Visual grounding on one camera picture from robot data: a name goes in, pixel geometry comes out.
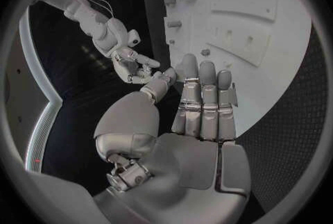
humanoid robot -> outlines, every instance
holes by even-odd
[[[95,129],[98,154],[113,164],[110,187],[96,198],[104,214],[116,223],[235,223],[249,198],[250,170],[235,143],[230,71],[216,75],[208,61],[198,69],[195,56],[186,54],[178,112],[171,132],[158,137],[155,104],[175,83],[176,71],[152,75],[159,63],[132,50],[138,33],[87,0],[40,1],[78,21],[124,82],[145,84],[113,104]]]

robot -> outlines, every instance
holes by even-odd
[[[238,103],[230,71],[216,74],[208,61],[198,68],[195,56],[186,54],[178,112],[171,132],[158,136],[155,104],[175,83],[176,71],[152,75],[159,63],[132,50],[138,33],[87,0],[40,1],[79,22],[124,82],[145,84],[113,104],[95,129],[97,152],[112,164],[110,187],[95,197],[103,213],[115,223],[235,223],[251,180],[246,153],[235,143]]]

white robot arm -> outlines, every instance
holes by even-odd
[[[128,32],[120,20],[114,17],[108,19],[94,10],[88,0],[39,1],[64,11],[67,18],[79,22],[82,31],[92,37],[97,50],[112,59],[116,73],[124,82],[146,84],[153,77],[152,68],[160,66],[159,62],[131,49],[140,43],[136,30]]]

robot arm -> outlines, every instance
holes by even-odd
[[[124,82],[145,84],[152,79],[152,68],[158,68],[160,64],[130,48],[140,43],[136,30],[128,32],[120,20],[108,19],[94,10],[88,0],[40,1],[64,11],[67,18],[79,22],[82,31],[92,37],[97,50],[112,59],[115,71]]]

black perforated surface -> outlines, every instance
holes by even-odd
[[[316,150],[326,113],[325,69],[312,29],[304,60],[287,91],[238,139],[249,157],[253,193],[266,212],[292,189]]]

